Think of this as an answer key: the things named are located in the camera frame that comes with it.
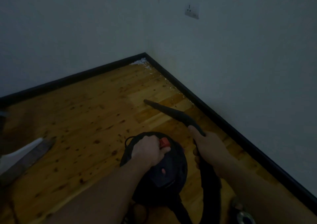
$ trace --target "vacuum cleaner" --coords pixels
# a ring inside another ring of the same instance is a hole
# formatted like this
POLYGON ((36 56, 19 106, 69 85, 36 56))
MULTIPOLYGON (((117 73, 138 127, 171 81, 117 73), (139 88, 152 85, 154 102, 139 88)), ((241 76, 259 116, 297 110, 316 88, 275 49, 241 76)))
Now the vacuum cleaner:
MULTIPOLYGON (((194 126, 201 135, 205 133, 190 116, 182 111, 160 105, 156 102, 144 100, 145 104, 157 109, 164 114, 182 122, 185 126, 194 126)), ((134 191, 132 199, 144 206, 167 206, 174 212, 181 224, 192 224, 187 210, 179 196, 187 178, 187 161, 184 150, 179 143, 160 132, 143 132, 137 136, 131 136, 125 141, 125 152, 121 158, 120 166, 131 159, 134 145, 144 136, 155 135, 160 139, 160 147, 170 146, 171 150, 156 166, 143 176, 134 191)), ((200 224, 219 223, 221 197, 221 182, 213 167, 200 158, 201 186, 203 188, 204 209, 200 224)))

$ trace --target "wooden board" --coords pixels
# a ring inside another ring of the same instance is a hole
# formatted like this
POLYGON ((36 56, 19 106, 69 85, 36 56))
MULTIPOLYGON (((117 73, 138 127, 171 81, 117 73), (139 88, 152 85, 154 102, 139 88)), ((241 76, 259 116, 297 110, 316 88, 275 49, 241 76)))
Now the wooden board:
MULTIPOLYGON (((21 224, 40 223, 71 198, 118 168, 127 137, 144 131, 160 131, 185 149, 188 177, 180 195, 193 223, 203 208, 199 171, 195 168, 194 145, 186 127, 153 110, 144 99, 185 111, 205 130, 213 131, 228 150, 255 174, 279 185, 226 133, 209 120, 170 82, 149 64, 128 65, 111 72, 20 102, 9 108, 4 137, 16 143, 36 138, 55 138, 56 144, 25 175, 9 188, 21 224)), ((222 220, 234 192, 222 180, 222 220)), ((1 223, 12 223, 6 209, 1 223)), ((152 208, 148 223, 177 223, 167 208, 152 208)))

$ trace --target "hardwood floor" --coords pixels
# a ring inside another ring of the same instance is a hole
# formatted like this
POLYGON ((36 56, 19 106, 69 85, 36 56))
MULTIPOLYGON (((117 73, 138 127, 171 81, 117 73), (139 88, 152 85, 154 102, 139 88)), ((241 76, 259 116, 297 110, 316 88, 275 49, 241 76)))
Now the hardwood floor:
MULTIPOLYGON (((192 154, 192 139, 183 124, 146 106, 145 98, 185 111, 203 129, 216 132, 231 154, 248 169, 286 191, 153 67, 128 65, 9 108, 6 138, 29 143, 45 137, 55 138, 56 143, 8 188, 6 195, 10 202, 2 208, 0 223, 14 223, 15 218, 21 224, 43 221, 118 168, 125 138, 144 131, 163 132, 184 147, 188 176, 181 198, 193 223, 198 223, 203 193, 192 154), (13 206, 16 217, 11 211, 13 206)), ((224 180, 222 186, 221 222, 226 223, 230 200, 235 194, 224 180)), ((147 223, 177 223, 177 219, 167 208, 152 208, 147 223)))

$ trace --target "electrical outlet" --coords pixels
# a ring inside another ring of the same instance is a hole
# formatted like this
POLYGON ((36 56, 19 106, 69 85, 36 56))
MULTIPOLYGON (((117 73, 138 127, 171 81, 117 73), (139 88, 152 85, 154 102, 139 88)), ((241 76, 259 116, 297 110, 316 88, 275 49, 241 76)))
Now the electrical outlet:
POLYGON ((199 5, 188 4, 185 8, 185 15, 191 18, 199 19, 199 5))

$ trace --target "white outlet plate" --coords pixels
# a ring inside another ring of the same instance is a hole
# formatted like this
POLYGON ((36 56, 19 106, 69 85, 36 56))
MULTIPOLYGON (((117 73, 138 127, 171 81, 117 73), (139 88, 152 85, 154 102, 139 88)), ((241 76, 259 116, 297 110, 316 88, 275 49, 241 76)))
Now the white outlet plate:
POLYGON ((199 19, 199 5, 189 3, 185 7, 185 15, 191 18, 199 19))

